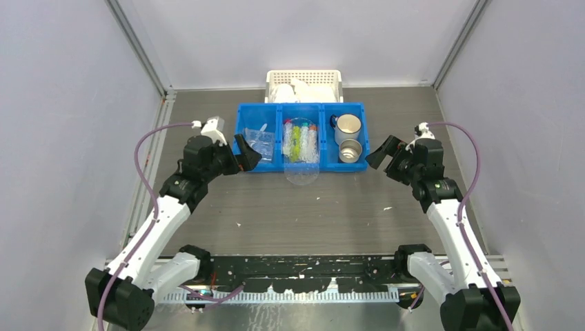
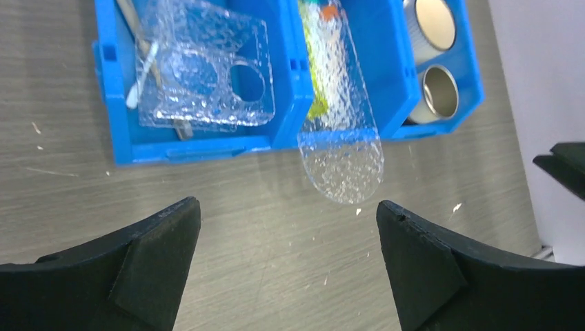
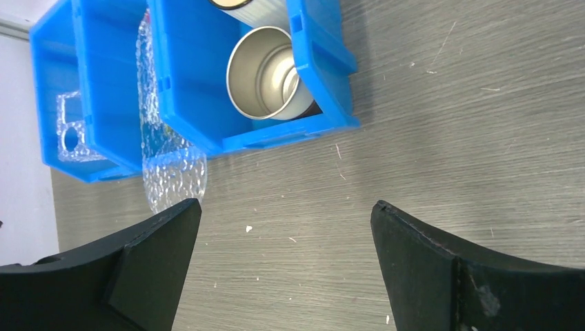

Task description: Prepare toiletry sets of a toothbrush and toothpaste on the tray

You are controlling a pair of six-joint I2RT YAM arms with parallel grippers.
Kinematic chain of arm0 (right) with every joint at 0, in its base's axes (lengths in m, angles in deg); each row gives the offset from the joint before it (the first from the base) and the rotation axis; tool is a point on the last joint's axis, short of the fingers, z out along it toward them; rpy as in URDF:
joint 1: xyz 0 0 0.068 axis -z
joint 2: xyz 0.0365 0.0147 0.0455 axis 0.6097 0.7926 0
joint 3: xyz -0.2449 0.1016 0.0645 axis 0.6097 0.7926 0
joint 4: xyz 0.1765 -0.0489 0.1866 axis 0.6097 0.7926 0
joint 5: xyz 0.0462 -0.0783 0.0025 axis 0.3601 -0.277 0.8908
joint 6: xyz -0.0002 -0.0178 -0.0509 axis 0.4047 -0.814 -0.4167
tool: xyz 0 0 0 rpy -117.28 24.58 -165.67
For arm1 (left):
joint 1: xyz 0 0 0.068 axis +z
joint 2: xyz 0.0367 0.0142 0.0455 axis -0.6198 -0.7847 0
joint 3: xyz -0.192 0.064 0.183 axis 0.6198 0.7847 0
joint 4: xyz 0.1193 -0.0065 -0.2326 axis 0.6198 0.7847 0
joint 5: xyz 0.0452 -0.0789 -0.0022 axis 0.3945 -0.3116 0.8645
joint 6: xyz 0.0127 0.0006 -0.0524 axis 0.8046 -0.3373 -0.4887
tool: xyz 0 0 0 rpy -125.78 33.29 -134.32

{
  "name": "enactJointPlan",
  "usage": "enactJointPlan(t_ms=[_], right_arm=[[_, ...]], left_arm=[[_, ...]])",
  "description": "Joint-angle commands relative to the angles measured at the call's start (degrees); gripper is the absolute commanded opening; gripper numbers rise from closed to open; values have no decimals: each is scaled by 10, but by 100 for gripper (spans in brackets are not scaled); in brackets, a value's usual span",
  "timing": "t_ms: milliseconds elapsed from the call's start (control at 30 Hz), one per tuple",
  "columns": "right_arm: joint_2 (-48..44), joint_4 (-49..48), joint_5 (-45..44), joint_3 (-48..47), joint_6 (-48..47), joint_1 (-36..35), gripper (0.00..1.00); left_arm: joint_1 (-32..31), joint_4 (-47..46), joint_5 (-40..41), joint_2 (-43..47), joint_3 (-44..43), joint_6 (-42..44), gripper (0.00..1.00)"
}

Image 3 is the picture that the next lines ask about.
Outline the clear oval textured tray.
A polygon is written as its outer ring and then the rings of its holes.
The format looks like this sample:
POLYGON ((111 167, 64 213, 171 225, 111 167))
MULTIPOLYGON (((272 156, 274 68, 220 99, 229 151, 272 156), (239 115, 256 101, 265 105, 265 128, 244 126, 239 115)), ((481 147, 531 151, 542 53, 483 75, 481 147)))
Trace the clear oval textured tray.
POLYGON ((156 214, 184 199, 203 199, 207 157, 161 119, 149 9, 138 27, 136 60, 143 186, 156 214))

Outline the clear square textured holder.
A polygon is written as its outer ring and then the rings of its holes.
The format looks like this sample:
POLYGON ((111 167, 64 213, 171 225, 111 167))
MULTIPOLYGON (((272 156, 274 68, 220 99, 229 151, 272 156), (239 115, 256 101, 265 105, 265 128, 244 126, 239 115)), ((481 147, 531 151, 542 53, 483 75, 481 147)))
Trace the clear square textured holder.
POLYGON ((81 113, 81 93, 79 90, 58 94, 56 133, 58 137, 58 159, 66 162, 103 161, 106 158, 86 143, 86 122, 83 119, 67 120, 78 109, 81 113))

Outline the white enamel mug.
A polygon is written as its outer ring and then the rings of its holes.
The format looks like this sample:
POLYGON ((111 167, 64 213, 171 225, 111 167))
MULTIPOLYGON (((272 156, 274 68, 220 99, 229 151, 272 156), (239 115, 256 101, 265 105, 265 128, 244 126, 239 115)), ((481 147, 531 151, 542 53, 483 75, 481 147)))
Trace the white enamel mug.
POLYGON ((251 28, 274 26, 286 32, 290 31, 287 5, 284 0, 210 0, 209 2, 251 28))

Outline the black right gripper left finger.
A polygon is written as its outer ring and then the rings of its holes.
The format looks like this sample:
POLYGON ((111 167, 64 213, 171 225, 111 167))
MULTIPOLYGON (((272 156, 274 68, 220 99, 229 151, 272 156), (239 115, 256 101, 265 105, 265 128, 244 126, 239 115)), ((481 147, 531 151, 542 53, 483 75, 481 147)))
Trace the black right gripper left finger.
POLYGON ((171 330, 201 220, 186 199, 31 265, 1 267, 2 330, 171 330))

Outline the small metal cup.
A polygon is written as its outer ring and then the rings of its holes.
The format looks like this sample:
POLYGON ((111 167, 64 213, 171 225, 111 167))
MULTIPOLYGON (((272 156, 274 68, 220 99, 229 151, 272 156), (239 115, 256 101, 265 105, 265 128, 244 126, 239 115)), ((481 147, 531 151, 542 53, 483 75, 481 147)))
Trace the small metal cup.
POLYGON ((237 42, 226 69, 228 96, 243 116, 289 121, 321 109, 300 77, 289 32, 261 26, 237 42))

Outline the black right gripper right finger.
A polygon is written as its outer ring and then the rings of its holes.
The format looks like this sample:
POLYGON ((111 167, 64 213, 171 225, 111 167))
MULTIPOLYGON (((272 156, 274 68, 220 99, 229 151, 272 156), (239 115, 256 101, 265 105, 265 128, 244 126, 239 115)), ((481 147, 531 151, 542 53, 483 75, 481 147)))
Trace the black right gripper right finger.
POLYGON ((584 271, 497 252, 386 201, 370 226, 398 330, 583 330, 584 271))

